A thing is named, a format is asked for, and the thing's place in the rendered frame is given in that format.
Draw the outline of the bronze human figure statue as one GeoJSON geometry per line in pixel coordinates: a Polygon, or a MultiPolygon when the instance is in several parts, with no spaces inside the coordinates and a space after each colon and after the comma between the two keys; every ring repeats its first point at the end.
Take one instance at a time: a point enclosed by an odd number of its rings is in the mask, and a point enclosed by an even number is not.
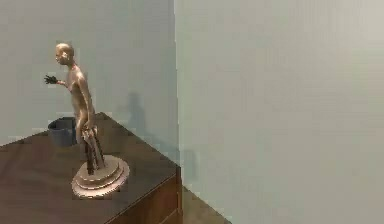
{"type": "Polygon", "coordinates": [[[69,43],[57,43],[55,60],[67,67],[66,79],[46,76],[44,82],[64,86],[70,92],[75,116],[75,140],[86,158],[73,177],[72,191],[81,199],[107,198],[121,190],[130,175],[129,165],[122,158],[103,153],[87,76],[76,62],[74,48],[69,43]]]}

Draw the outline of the dark brown chest of drawers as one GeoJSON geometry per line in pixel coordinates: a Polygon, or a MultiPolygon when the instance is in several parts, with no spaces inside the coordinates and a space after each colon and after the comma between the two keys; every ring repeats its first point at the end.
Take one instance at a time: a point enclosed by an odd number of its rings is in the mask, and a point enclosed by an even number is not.
{"type": "Polygon", "coordinates": [[[129,165],[120,190],[76,197],[82,150],[42,132],[0,147],[0,224],[183,224],[181,168],[106,114],[96,119],[104,152],[129,165]]]}

